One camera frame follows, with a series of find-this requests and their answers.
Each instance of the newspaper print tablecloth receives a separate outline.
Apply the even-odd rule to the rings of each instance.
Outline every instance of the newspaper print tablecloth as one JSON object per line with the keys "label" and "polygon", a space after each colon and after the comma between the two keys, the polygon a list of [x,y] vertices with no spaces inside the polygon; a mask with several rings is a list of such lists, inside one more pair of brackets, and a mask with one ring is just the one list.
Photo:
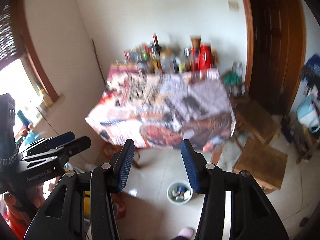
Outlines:
{"label": "newspaper print tablecloth", "polygon": [[86,117],[105,140],[138,148],[180,148],[211,152],[233,133],[235,117],[216,69],[182,74],[115,73]]}

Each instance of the wooden door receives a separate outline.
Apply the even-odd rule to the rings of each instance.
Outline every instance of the wooden door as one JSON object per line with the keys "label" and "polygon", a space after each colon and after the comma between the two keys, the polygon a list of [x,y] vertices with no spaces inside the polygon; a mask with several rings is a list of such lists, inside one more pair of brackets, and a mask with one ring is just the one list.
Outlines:
{"label": "wooden door", "polygon": [[253,67],[249,94],[269,112],[279,113],[289,45],[285,0],[250,0],[254,29]]}

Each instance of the shoe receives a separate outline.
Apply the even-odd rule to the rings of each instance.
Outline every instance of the shoe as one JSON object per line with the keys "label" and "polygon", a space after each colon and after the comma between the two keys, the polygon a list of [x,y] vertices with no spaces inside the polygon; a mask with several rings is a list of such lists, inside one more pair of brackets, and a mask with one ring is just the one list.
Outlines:
{"label": "shoe", "polygon": [[183,236],[183,237],[185,237],[186,239],[191,240],[192,237],[193,237],[193,233],[194,233],[194,230],[193,230],[192,228],[183,228],[183,229],[179,232],[178,236]]}

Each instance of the door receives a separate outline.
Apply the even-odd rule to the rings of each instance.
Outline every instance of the door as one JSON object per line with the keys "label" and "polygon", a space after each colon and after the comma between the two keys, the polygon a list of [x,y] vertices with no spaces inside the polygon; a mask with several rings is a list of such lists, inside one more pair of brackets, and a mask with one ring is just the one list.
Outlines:
{"label": "door", "polygon": [[[301,22],[304,18],[299,14],[298,2],[250,0],[254,49],[249,95],[272,114],[286,113],[296,93],[301,60],[292,63],[289,59],[293,50],[305,51],[302,42],[293,42],[303,36]],[[299,28],[290,31],[290,26],[297,25],[297,22]]]}

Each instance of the brown cup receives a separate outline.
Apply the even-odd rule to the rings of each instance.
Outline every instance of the brown cup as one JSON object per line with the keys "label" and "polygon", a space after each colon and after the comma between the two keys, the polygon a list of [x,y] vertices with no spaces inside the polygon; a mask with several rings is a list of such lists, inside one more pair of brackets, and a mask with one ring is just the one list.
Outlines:
{"label": "brown cup", "polygon": [[201,36],[190,36],[192,47],[195,50],[200,49],[200,43],[201,43]]}

